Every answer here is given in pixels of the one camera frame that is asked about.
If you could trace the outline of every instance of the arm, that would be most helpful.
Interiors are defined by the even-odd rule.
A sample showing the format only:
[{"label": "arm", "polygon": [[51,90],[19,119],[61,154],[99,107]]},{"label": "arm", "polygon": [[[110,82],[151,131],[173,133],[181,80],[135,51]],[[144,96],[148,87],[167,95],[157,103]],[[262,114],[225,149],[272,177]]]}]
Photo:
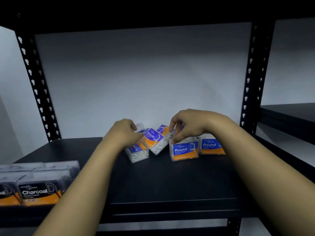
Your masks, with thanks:
[{"label": "arm", "polygon": [[34,236],[95,235],[116,157],[143,136],[133,130],[136,126],[129,119],[114,124]]},{"label": "arm", "polygon": [[315,235],[315,184],[227,116],[187,109],[172,118],[170,132],[176,123],[174,143],[205,132],[217,138],[258,205],[283,235]]}]

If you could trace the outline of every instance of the left arm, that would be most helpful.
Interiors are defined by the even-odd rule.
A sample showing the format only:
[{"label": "left arm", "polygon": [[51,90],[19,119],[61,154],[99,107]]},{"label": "left arm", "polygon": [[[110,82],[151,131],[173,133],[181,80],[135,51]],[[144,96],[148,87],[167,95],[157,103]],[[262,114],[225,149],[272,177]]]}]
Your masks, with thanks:
[{"label": "left arm", "polygon": [[94,235],[104,209],[112,167],[118,154],[143,136],[129,119],[117,121],[53,207],[34,236]]}]

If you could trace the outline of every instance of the shelving unit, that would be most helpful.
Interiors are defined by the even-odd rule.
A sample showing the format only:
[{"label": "shelving unit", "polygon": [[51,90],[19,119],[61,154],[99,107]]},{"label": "shelving unit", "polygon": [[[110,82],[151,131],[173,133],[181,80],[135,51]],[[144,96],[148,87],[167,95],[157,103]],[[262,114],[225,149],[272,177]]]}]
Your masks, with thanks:
[{"label": "shelving unit", "polygon": [[[17,162],[78,160],[82,168],[101,141],[101,138],[61,138],[62,132],[59,130],[58,116],[54,112],[49,95],[35,43],[35,34],[252,22],[248,62],[244,70],[245,84],[242,106],[240,106],[242,108],[240,126],[278,157],[315,182],[314,167],[255,136],[257,122],[261,122],[315,144],[315,103],[261,106],[275,20],[297,18],[297,16],[274,15],[268,20],[257,20],[251,16],[230,19],[209,18],[209,21],[183,19],[167,22],[152,21],[147,25],[134,20],[116,24],[104,22],[98,24],[99,22],[92,21],[97,17],[90,16],[86,19],[87,17],[83,15],[73,17],[61,14],[58,17],[37,16],[42,22],[46,22],[42,25],[32,21],[34,15],[12,13],[9,18],[6,16],[5,21],[0,16],[0,25],[13,29],[16,33],[49,141],[48,144]],[[0,208],[0,226],[38,226],[51,208],[52,206]],[[250,196],[228,156],[200,157],[174,163],[170,160],[166,148],[158,157],[150,154],[149,160],[136,164],[130,164],[124,152],[119,155],[112,172],[106,206],[100,223],[227,218],[226,227],[216,229],[217,232],[223,230],[230,235],[238,235],[241,218],[244,217],[259,217],[272,235],[278,234]]]}]

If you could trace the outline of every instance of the forearm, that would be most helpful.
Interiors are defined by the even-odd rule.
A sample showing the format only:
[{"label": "forearm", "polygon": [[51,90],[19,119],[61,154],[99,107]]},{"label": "forearm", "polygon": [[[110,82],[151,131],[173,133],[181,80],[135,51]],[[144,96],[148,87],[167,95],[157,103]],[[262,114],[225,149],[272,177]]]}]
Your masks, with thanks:
[{"label": "forearm", "polygon": [[34,235],[91,235],[99,225],[109,179],[121,149],[102,141]]},{"label": "forearm", "polygon": [[315,235],[315,185],[232,120],[209,126],[276,227],[284,235]]}]

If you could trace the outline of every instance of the hand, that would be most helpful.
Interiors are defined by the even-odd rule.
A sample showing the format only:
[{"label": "hand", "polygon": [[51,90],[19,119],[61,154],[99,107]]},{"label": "hand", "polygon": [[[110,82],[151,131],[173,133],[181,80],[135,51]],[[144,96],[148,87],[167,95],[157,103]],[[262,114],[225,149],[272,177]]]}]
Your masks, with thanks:
[{"label": "hand", "polygon": [[130,119],[122,119],[114,123],[108,133],[105,135],[103,141],[114,140],[121,144],[122,149],[134,145],[143,137],[143,133],[134,132],[137,130],[136,125]]},{"label": "hand", "polygon": [[227,116],[203,110],[187,109],[179,111],[169,124],[169,132],[175,128],[175,136],[172,139],[172,144],[179,143],[188,137],[198,137],[206,132],[212,133],[213,127],[219,121],[226,121],[229,119]]}]

